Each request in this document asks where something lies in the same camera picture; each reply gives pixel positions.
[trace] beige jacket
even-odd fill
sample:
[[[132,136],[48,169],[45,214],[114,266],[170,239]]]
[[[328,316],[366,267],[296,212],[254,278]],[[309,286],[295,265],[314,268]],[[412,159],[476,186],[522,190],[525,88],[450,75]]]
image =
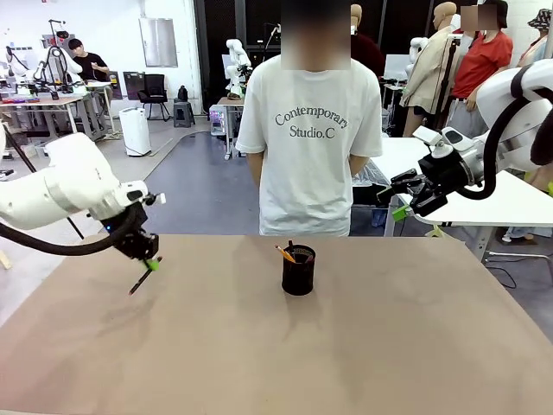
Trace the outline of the beige jacket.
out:
[[[426,112],[436,114],[440,87],[448,66],[449,47],[451,46],[448,36],[451,33],[453,33],[451,26],[438,31],[429,39],[429,45],[418,55],[413,73],[405,87],[401,100],[402,106],[421,106]],[[458,59],[459,56],[456,53],[449,76],[449,88],[446,91],[441,111],[448,101],[449,89],[453,85],[454,68],[457,66]]]

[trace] white wall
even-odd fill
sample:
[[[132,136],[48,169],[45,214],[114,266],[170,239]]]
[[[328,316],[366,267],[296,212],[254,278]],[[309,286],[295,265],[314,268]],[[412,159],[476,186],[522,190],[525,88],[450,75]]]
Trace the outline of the white wall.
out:
[[[81,39],[85,49],[102,56],[126,95],[123,71],[164,73],[168,96],[176,97],[184,85],[200,113],[200,67],[193,0],[0,0],[0,46],[41,48],[42,35],[50,33],[48,19],[65,20],[65,29]],[[146,67],[138,18],[172,18],[175,27],[178,67]],[[138,106],[137,101],[113,103],[113,110]]]
[[[507,0],[507,2],[509,3],[507,19],[509,29],[505,32],[513,39],[512,65],[517,65],[520,56],[539,37],[539,32],[528,26],[528,22],[537,16],[540,9],[551,9],[553,0]]]

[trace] black chair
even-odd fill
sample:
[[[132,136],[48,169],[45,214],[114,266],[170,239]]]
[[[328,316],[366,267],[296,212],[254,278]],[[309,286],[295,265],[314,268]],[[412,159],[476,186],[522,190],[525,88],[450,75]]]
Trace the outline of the black chair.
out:
[[[162,109],[163,121],[167,122],[171,119],[171,115],[165,103],[167,100],[167,91],[165,90],[165,75],[147,73],[144,75],[144,89],[138,91],[138,98],[142,102],[142,108],[149,104],[149,116],[148,119],[152,118],[152,105],[159,104]]]

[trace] pen holder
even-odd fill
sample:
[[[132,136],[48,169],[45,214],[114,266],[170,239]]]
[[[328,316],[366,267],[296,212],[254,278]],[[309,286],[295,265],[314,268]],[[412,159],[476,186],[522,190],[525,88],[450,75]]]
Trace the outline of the pen holder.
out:
[[[296,259],[296,264],[283,259],[283,290],[292,296],[305,296],[313,290],[315,272],[315,251],[308,246],[288,246],[284,251]]]

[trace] orange pencil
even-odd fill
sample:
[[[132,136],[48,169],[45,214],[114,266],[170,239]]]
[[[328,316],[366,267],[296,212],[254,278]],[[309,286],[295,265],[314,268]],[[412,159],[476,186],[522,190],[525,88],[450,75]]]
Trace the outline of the orange pencil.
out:
[[[283,255],[283,257],[285,257],[288,261],[290,261],[291,263],[294,263],[294,264],[297,264],[296,263],[296,260],[292,258],[292,256],[287,253],[286,251],[284,251],[280,246],[278,245],[275,245],[275,248]]]

